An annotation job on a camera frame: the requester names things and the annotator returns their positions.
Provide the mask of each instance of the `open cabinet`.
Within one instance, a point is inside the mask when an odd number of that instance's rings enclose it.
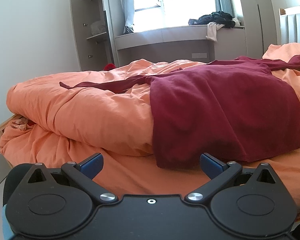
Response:
[[[70,0],[70,8],[81,71],[118,66],[108,0]]]

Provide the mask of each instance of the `triangular hole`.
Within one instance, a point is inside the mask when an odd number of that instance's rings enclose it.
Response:
[[[274,178],[272,177],[270,171],[267,169],[261,171],[257,181],[275,184]]]
[[[44,174],[42,173],[41,169],[35,169],[32,173],[30,179],[28,180],[28,183],[35,183],[35,182],[41,182],[46,181],[46,178]]]

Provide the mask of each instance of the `white garment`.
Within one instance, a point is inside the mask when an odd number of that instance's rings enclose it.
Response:
[[[207,40],[217,42],[217,30],[221,29],[224,24],[218,24],[216,22],[210,22],[207,26]]]
[[[240,21],[239,21],[239,19],[237,17],[233,18],[232,21],[235,22],[235,26],[240,26]]]

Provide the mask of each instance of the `window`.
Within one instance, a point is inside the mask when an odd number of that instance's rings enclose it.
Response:
[[[134,31],[188,25],[216,11],[215,0],[134,0]]]

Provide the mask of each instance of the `maroon garment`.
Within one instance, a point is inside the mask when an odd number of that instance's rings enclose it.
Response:
[[[289,84],[271,74],[285,68],[300,69],[300,55],[288,63],[239,57],[75,87],[121,93],[135,84],[151,84],[157,165],[189,168],[204,152],[222,160],[253,162],[300,147],[300,102]]]

